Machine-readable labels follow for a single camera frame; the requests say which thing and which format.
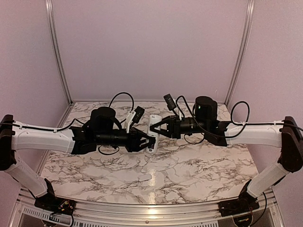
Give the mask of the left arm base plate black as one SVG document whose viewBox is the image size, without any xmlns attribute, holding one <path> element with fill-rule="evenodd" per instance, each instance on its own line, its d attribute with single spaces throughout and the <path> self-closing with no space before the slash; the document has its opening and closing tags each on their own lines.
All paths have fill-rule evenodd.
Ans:
<svg viewBox="0 0 303 227">
<path fill-rule="evenodd" d="M 55 196 L 52 184 L 45 178 L 47 191 L 41 197 L 35 198 L 35 206 L 51 211 L 53 214 L 73 215 L 76 202 L 71 199 Z"/>
</svg>

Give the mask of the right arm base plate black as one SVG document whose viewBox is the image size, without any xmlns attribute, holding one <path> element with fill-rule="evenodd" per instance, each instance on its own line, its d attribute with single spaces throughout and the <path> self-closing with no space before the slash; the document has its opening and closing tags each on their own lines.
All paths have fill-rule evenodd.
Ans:
<svg viewBox="0 0 303 227">
<path fill-rule="evenodd" d="M 257 201 L 248 201 L 240 198 L 221 201 L 218 203 L 218 207 L 222 217 L 250 212 L 260 208 Z"/>
</svg>

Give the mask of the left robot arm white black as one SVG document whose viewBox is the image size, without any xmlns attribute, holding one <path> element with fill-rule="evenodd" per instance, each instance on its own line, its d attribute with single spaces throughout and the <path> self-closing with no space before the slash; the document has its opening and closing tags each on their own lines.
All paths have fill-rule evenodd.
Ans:
<svg viewBox="0 0 303 227">
<path fill-rule="evenodd" d="M 91 112 L 90 119 L 81 127 L 65 128 L 22 124 L 7 114 L 0 122 L 0 169 L 28 188 L 49 210 L 56 210 L 60 200 L 51 183 L 36 174 L 15 152 L 36 149 L 83 155 L 95 151 L 97 146 L 124 147 L 128 152 L 139 152 L 157 143 L 155 137 L 133 127 L 143 114 L 144 109 L 137 107 L 122 125 L 114 109 L 100 107 Z"/>
</svg>

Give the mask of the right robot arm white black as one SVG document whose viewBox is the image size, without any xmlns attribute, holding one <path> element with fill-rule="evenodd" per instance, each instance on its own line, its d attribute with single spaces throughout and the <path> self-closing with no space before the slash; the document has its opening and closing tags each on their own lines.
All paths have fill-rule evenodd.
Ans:
<svg viewBox="0 0 303 227">
<path fill-rule="evenodd" d="M 279 183 L 287 174 L 303 167 L 303 135 L 294 118 L 287 116 L 282 121 L 249 123 L 219 121 L 217 119 L 218 103 L 207 96 L 199 96 L 189 110 L 190 117 L 183 113 L 162 118 L 151 115 L 148 135 L 151 144 L 148 153 L 157 151 L 159 136 L 180 139 L 181 135 L 201 133 L 209 143 L 226 147 L 228 145 L 248 144 L 265 145 L 281 148 L 280 157 L 272 165 L 249 180 L 243 187 L 234 207 L 244 212 L 265 190 Z"/>
</svg>

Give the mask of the white remote control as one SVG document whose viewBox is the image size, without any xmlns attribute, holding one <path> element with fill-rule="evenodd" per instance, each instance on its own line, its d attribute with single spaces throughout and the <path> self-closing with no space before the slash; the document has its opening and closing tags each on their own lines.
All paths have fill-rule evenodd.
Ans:
<svg viewBox="0 0 303 227">
<path fill-rule="evenodd" d="M 149 153 L 149 154 L 155 154 L 157 152 L 157 149 L 158 149 L 158 144 L 159 144 L 159 137 L 160 135 L 155 133 L 155 132 L 152 132 L 150 131 L 150 128 L 149 128 L 149 122 L 148 122 L 148 130 L 147 130 L 147 134 L 151 137 L 155 137 L 155 144 L 154 144 L 154 152 L 153 153 L 149 153 L 147 151 L 147 148 L 146 148 L 146 152 Z"/>
</svg>

